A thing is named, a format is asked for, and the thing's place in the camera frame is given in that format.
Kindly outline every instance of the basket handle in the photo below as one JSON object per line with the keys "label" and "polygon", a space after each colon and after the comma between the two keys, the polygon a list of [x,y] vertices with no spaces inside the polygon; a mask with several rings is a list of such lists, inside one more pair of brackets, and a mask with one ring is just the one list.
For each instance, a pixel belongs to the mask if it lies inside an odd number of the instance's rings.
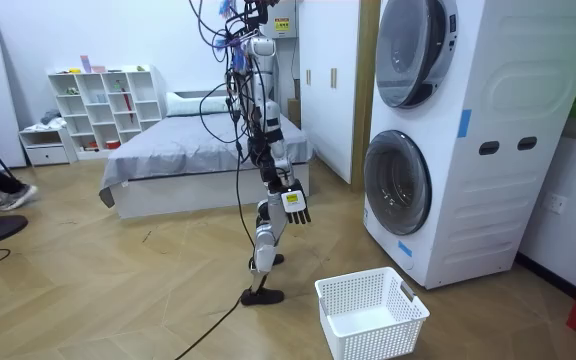
{"label": "basket handle", "polygon": [[408,286],[408,284],[406,284],[404,280],[401,280],[401,284],[399,285],[399,287],[404,292],[404,294],[408,296],[408,300],[410,300],[411,302],[417,297],[417,294],[415,294],[412,288]]}

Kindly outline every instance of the dryer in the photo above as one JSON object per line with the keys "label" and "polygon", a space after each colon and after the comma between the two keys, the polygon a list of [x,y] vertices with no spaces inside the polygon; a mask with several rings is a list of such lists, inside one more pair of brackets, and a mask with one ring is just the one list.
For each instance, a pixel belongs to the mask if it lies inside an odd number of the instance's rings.
{"label": "dryer", "polygon": [[576,0],[382,0],[364,224],[426,288],[509,270],[576,94]]}

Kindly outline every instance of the round glass door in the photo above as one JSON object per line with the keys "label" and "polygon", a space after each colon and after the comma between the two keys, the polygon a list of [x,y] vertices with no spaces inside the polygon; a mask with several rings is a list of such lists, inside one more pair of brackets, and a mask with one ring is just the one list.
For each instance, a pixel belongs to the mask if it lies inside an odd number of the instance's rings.
{"label": "round glass door", "polygon": [[436,89],[436,83],[424,81],[446,41],[446,17],[440,0],[388,1],[375,62],[377,88],[388,106],[415,107]]}
{"label": "round glass door", "polygon": [[379,223],[395,235],[419,230],[432,199],[430,175],[423,155],[405,134],[384,131],[368,146],[364,186]]}

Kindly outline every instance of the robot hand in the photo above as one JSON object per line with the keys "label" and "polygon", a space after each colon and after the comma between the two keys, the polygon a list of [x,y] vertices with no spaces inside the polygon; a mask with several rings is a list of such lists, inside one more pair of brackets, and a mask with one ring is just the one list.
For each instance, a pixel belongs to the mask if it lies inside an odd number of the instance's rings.
{"label": "robot hand", "polygon": [[293,220],[295,224],[299,224],[300,221],[302,224],[311,222],[306,195],[298,179],[295,180],[293,186],[282,192],[281,202],[289,223],[292,224]]}

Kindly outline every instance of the white laundry basket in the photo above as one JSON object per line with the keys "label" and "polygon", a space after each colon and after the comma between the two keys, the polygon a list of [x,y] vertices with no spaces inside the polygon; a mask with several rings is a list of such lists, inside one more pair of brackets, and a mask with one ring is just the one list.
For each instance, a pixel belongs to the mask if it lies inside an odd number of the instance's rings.
{"label": "white laundry basket", "polygon": [[411,353],[430,315],[389,267],[319,280],[315,288],[319,319],[335,360],[389,359]]}

